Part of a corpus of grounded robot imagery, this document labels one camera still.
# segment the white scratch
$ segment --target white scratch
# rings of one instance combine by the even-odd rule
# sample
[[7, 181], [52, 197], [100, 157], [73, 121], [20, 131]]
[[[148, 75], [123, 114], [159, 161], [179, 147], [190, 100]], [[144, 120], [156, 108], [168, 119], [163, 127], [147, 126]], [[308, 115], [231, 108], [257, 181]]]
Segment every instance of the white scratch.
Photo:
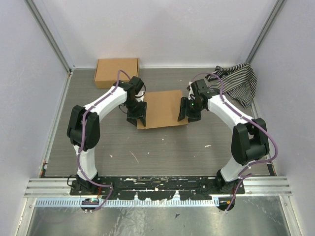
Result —
[[130, 153], [133, 155], [134, 159], [136, 159], [136, 161], [138, 162], [138, 159], [136, 158], [136, 156], [130, 151]]

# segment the cardboard sheet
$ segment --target cardboard sheet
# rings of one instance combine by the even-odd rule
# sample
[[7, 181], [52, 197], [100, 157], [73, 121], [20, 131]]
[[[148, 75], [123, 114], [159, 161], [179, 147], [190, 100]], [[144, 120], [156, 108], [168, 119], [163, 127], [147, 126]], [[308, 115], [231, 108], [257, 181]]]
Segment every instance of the cardboard sheet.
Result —
[[181, 106], [182, 91], [147, 92], [144, 101], [147, 102], [146, 127], [138, 121], [138, 129], [152, 129], [188, 124], [187, 118], [177, 121]]

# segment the black mounting plate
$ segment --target black mounting plate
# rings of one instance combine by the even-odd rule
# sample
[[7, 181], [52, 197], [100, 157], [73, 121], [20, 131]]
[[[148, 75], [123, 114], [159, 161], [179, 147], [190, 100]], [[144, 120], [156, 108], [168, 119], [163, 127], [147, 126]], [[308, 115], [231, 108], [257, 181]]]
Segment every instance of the black mounting plate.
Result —
[[[72, 186], [76, 186], [77, 181], [72, 182]], [[97, 182], [100, 184], [110, 184], [114, 186], [111, 200], [133, 200], [137, 193], [138, 199], [151, 200], [172, 199], [176, 191], [179, 191], [181, 200], [210, 200], [211, 195], [231, 194], [228, 192], [220, 192], [215, 185], [214, 177], [206, 176], [189, 176], [189, 177], [98, 177]], [[102, 198], [109, 193], [109, 188], [101, 190]], [[244, 194], [244, 187], [239, 187], [237, 194]], [[95, 193], [78, 191], [72, 187], [70, 195], [95, 195]]]

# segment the brown box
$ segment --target brown box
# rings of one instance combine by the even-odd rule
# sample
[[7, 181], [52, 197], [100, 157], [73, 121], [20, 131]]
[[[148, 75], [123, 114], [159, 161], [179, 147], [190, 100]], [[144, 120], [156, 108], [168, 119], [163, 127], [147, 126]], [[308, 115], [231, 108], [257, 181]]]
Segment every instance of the brown box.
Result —
[[[98, 89], [109, 89], [117, 80], [118, 70], [126, 72], [130, 78], [138, 76], [139, 59], [99, 59], [94, 76], [94, 82]], [[124, 73], [120, 73], [120, 80], [128, 82], [129, 79]]]
[[152, 129], [188, 124], [187, 118], [177, 121], [181, 108], [182, 91], [147, 92], [143, 100], [147, 102], [146, 127], [138, 121], [138, 129]]

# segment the wooden table surface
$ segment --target wooden table surface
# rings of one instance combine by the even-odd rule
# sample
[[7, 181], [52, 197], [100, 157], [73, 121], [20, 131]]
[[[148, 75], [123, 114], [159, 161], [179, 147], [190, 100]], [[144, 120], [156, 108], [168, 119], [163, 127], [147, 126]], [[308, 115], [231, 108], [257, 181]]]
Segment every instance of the wooden table surface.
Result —
[[[147, 91], [181, 89], [188, 95], [189, 80], [200, 72], [214, 69], [140, 69], [139, 77]], [[103, 95], [97, 89], [94, 70], [75, 70], [49, 157], [46, 176], [68, 176], [77, 172], [76, 155], [66, 136], [69, 117], [75, 105], [84, 106]], [[247, 115], [237, 101], [230, 101]], [[101, 138], [95, 148], [95, 165], [100, 176], [215, 175], [231, 158], [232, 131], [215, 114], [203, 111], [198, 122], [158, 129], [137, 130], [126, 115], [115, 108], [101, 122]], [[268, 175], [266, 165], [251, 169]]]

